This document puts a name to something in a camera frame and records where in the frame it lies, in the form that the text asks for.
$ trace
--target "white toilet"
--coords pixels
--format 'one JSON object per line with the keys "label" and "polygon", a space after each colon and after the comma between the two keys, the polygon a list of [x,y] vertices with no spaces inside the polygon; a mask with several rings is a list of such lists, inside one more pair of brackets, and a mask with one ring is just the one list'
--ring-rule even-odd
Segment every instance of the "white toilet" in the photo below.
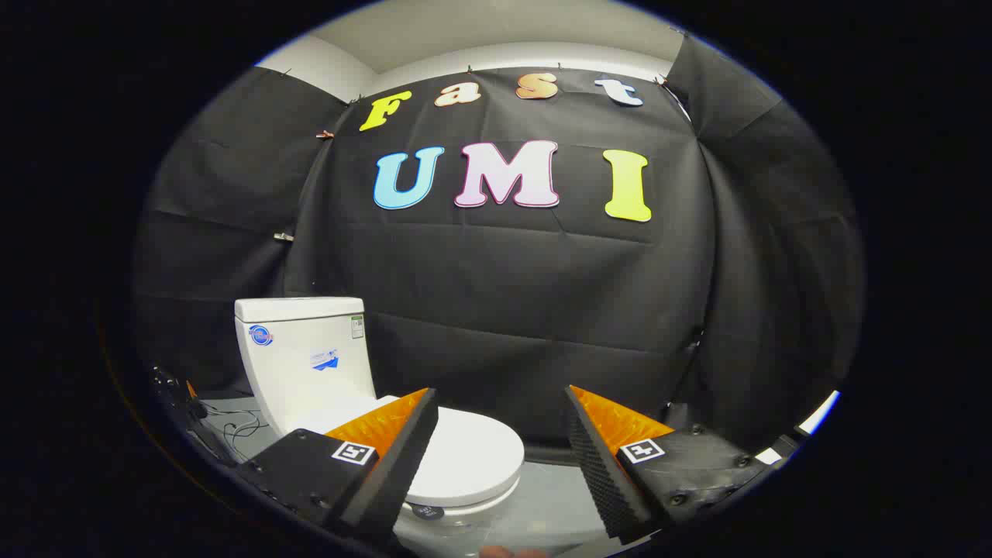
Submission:
{"label": "white toilet", "polygon": [[[298,428],[322,434],[397,399],[375,396],[363,312],[361,299],[343,297],[234,303],[241,358],[277,436]],[[524,444],[510,427],[440,407],[397,535],[446,536],[485,524],[516,489],[523,463]]]}

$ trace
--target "white ceiling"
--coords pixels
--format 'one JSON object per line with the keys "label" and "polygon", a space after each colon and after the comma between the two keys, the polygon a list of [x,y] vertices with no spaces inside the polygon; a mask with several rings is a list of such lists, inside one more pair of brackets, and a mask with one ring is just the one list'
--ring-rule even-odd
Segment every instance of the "white ceiling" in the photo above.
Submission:
{"label": "white ceiling", "polygon": [[384,0],[310,34],[376,73],[503,43],[583,43],[669,61],[682,44],[668,22],[607,0]]}

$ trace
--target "blue letter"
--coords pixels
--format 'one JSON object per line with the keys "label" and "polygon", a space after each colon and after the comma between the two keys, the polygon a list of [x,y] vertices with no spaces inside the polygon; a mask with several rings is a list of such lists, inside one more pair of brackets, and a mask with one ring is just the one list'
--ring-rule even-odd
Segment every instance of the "blue letter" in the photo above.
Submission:
{"label": "blue letter", "polygon": [[597,79],[593,83],[602,85],[603,88],[606,89],[606,94],[609,95],[611,99],[621,104],[629,104],[631,106],[641,106],[644,104],[643,100],[627,94],[628,91],[631,93],[635,92],[636,89],[634,89],[634,87],[624,85],[616,79]]}
{"label": "blue letter", "polygon": [[434,165],[437,157],[444,153],[443,147],[425,147],[414,157],[421,160],[417,170],[417,181],[405,192],[396,191],[396,178],[400,175],[400,165],[407,160],[406,153],[387,155],[376,163],[379,175],[375,179],[373,199],[382,209],[406,209],[415,206],[431,191],[434,182]]}

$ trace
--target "toilet tank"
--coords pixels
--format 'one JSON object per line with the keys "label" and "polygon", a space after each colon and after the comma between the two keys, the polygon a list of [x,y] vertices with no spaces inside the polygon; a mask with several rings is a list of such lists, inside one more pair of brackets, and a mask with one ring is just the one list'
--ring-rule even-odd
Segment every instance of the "toilet tank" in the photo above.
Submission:
{"label": "toilet tank", "polygon": [[346,297],[234,302],[241,360],[277,435],[335,399],[375,399],[364,310]]}

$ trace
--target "hand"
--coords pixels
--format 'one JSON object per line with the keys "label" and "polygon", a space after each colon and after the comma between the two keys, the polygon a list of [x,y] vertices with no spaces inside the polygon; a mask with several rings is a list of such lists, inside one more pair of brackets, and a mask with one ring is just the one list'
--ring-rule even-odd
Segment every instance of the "hand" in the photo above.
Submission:
{"label": "hand", "polygon": [[514,554],[505,546],[483,546],[479,549],[479,558],[549,558],[542,550],[521,550]]}

